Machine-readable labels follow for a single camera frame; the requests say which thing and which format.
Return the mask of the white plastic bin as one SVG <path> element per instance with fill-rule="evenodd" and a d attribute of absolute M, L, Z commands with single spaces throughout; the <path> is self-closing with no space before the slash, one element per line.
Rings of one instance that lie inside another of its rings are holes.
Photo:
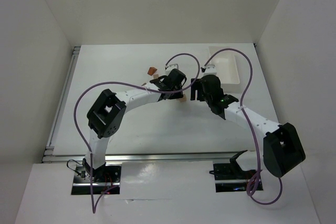
<path fill-rule="evenodd" d="M 240 93 L 240 78 L 238 74 L 236 53 L 225 50 L 213 57 L 208 66 L 215 69 L 216 76 L 221 81 L 225 93 Z"/>

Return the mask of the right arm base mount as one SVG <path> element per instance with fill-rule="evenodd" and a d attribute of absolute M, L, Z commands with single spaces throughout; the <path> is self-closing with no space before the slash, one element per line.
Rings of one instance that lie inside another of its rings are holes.
<path fill-rule="evenodd" d="M 255 169 L 242 170 L 237 159 L 247 152 L 241 151 L 229 159 L 228 163 L 215 163 L 208 173 L 214 176 L 217 193 L 246 191 L 248 182 L 256 174 Z"/>

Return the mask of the brown triangular wood block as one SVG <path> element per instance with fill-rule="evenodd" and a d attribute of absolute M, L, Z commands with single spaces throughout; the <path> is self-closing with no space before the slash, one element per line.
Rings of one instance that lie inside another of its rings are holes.
<path fill-rule="evenodd" d="M 148 75 L 153 76 L 157 72 L 157 68 L 155 67 L 150 67 L 148 69 Z"/>

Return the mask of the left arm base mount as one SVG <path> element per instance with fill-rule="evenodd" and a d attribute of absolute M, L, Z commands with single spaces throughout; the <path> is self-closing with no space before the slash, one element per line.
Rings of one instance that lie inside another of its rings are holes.
<path fill-rule="evenodd" d="M 86 169 L 76 160 L 70 159 L 66 166 L 74 172 L 72 182 L 72 195 L 90 195 L 90 175 Z M 93 194 L 99 195 L 107 190 L 107 195 L 120 193 L 121 165 L 106 165 L 103 172 L 93 179 Z"/>

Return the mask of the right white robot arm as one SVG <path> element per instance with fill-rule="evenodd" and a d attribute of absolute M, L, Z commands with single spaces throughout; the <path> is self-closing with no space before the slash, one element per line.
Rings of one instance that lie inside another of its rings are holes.
<path fill-rule="evenodd" d="M 220 80 L 213 74 L 200 79 L 193 78 L 191 100 L 204 101 L 210 110 L 224 120 L 255 132 L 260 151 L 260 168 L 281 178 L 306 159 L 296 128 L 280 124 L 250 110 L 240 101 L 225 94 Z"/>

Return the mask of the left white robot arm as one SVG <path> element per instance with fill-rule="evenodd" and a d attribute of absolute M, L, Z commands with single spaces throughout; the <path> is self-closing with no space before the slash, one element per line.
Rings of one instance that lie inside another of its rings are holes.
<path fill-rule="evenodd" d="M 182 89 L 186 76 L 178 69 L 172 69 L 167 76 L 151 80 L 144 89 L 114 93 L 103 90 L 87 113 L 90 128 L 89 152 L 83 165 L 94 181 L 104 173 L 106 150 L 109 139 L 120 128 L 124 115 L 140 106 L 183 97 L 183 92 L 166 94 Z"/>

